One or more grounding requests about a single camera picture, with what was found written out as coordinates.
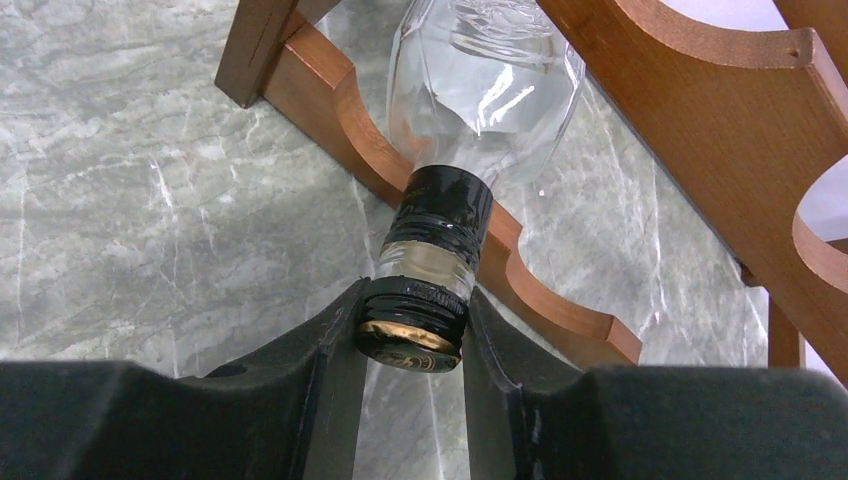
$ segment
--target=marble tabletop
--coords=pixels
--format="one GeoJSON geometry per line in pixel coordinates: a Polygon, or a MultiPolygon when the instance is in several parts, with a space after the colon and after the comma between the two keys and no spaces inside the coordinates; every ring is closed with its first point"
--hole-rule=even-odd
{"type": "MultiPolygon", "coordinates": [[[[319,25],[381,128],[406,5],[345,0],[319,25]]],[[[203,375],[373,273],[391,209],[213,85],[235,6],[0,0],[0,358],[203,375]]],[[[621,318],[643,363],[765,363],[763,292],[596,88],[541,176],[500,193],[531,271],[621,318]]],[[[463,411],[461,369],[370,364],[355,478],[467,479],[463,411]]]]}

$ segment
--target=glass bottle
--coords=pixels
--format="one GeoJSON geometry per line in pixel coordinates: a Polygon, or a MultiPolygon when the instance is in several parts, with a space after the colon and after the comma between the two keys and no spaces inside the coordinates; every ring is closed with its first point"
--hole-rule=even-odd
{"type": "Polygon", "coordinates": [[[415,165],[356,342],[382,363],[460,361],[496,183],[539,173],[585,65],[535,0],[413,0],[395,35],[389,140],[415,165]]]}

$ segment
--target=marble surface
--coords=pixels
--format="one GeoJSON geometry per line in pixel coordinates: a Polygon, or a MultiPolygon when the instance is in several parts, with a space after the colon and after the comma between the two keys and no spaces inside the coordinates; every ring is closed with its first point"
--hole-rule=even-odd
{"type": "MultiPolygon", "coordinates": [[[[0,358],[202,375],[373,272],[392,211],[213,86],[235,5],[0,0],[0,358]]],[[[405,7],[345,0],[320,25],[380,127],[405,7]]],[[[530,269],[618,315],[643,363],[765,363],[764,295],[597,90],[542,175],[498,193],[530,269]]],[[[369,365],[355,478],[467,479],[462,382],[369,365]]]]}

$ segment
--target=bottle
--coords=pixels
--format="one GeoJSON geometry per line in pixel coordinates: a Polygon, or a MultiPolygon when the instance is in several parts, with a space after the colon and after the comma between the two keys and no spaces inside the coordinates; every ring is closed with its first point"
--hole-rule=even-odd
{"type": "Polygon", "coordinates": [[[389,140],[414,171],[363,295],[360,351],[407,370],[456,367],[492,187],[538,174],[584,76],[535,0],[413,0],[387,102],[389,140]]]}

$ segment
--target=screw hole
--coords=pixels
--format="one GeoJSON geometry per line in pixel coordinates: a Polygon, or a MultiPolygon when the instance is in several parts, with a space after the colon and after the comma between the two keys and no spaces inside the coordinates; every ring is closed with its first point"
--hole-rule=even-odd
{"type": "Polygon", "coordinates": [[[241,365],[221,365],[215,370],[212,370],[209,375],[206,375],[206,378],[235,377],[236,375],[241,375],[246,371],[247,369],[241,365]]]}

